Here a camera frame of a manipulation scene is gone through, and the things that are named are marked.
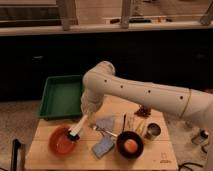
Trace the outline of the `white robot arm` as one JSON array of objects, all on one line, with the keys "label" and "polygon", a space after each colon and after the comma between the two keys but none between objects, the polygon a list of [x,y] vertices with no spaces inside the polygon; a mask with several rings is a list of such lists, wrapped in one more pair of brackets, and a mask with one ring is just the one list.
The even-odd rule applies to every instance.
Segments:
[{"label": "white robot arm", "polygon": [[213,94],[190,88],[139,82],[115,76],[111,62],[102,61],[83,76],[81,109],[96,113],[105,95],[120,97],[190,122],[211,137],[204,171],[213,171]]}]

